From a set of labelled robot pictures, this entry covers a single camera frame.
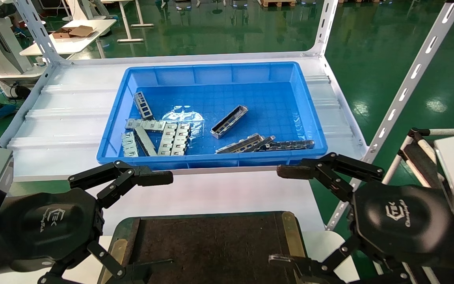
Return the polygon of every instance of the cardboard box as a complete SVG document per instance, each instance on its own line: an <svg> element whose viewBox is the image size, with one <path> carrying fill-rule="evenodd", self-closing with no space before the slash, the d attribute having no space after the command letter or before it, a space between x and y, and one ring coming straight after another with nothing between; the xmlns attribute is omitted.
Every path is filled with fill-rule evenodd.
<svg viewBox="0 0 454 284"><path fill-rule="evenodd" d="M88 37L94 33L94 29L88 26L62 27L52 34L54 38Z"/></svg>

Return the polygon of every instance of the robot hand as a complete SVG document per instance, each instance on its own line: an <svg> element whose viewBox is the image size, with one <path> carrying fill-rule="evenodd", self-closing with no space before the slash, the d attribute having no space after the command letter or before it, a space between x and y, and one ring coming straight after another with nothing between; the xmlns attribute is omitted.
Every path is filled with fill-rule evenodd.
<svg viewBox="0 0 454 284"><path fill-rule="evenodd" d="M337 173L364 182L358 190ZM271 255L270 263L289 265L305 282L343 284L333 272L353 251L385 264L390 273L355 283L410 283L401 263L454 269L454 215L442 189L418 185L384 185L384 170L345 156L329 153L303 159L297 166L281 165L283 178L317 179L344 202L351 237L323 262L308 258Z"/></svg>
<svg viewBox="0 0 454 284"><path fill-rule="evenodd" d="M85 192L111 180L97 198ZM162 260L122 267L99 245L104 225L102 209L109 208L135 185L172 183L171 172L152 172L146 166L132 167L116 161L70 176L68 182L71 190L65 193L5 198L0 208L0 273L51 266L38 283L72 284L61 276L92 254L112 273L109 284L146 282L153 266L172 262Z"/></svg>

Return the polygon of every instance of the black mat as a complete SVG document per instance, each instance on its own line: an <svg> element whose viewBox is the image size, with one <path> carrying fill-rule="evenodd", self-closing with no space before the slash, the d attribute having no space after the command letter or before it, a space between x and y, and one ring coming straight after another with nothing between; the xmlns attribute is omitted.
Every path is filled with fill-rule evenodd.
<svg viewBox="0 0 454 284"><path fill-rule="evenodd" d="M131 262L175 261L149 284L294 284L292 270L268 265L289 254L281 214L141 220Z"/></svg>

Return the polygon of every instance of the blue plastic bin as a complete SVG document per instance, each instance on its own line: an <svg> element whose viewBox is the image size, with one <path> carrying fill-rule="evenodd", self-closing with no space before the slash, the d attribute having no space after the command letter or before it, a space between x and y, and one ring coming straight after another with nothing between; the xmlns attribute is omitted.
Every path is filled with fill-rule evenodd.
<svg viewBox="0 0 454 284"><path fill-rule="evenodd" d="M133 94L143 92L155 120L191 125L185 156L126 158L126 120L141 119ZM217 140L211 128L236 106L248 112ZM215 150L259 133L275 141L314 140L313 149L222 153ZM161 133L148 133L155 148ZM297 163L327 152L327 143L299 64L295 62L128 68L97 152L101 164L122 160L154 170L267 166Z"/></svg>

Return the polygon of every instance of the epoxy floor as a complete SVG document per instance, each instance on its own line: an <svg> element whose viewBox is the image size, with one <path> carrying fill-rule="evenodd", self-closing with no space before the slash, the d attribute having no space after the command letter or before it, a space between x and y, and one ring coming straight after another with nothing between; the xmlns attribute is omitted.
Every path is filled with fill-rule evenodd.
<svg viewBox="0 0 454 284"><path fill-rule="evenodd" d="M321 1L299 2L295 7L263 8L255 0L196 0L182 9L171 1L140 0L146 23L153 28L132 28L133 37L144 43L117 43L125 38L121 20L113 34L102 39L108 58L221 54L235 52L277 52L312 47L322 9ZM438 15L442 1L393 0L382 4L350 2L339 5L331 31L326 58L350 104L364 137L370 141L385 115L407 70ZM118 6L111 6L118 14ZM130 23L137 22L133 3L126 5ZM48 29L63 25L58 17L46 18ZM74 55L74 59L99 58L95 44ZM11 121L0 120L0 135ZM411 127L454 127L454 25L425 72L405 110L389 135L375 164L387 168ZM392 184L417 183L400 167ZM324 222L334 211L337 199L312 181ZM17 183L15 193L63 192L65 181ZM337 232L347 237L346 222ZM361 276L373 273L371 263L355 256Z"/></svg>

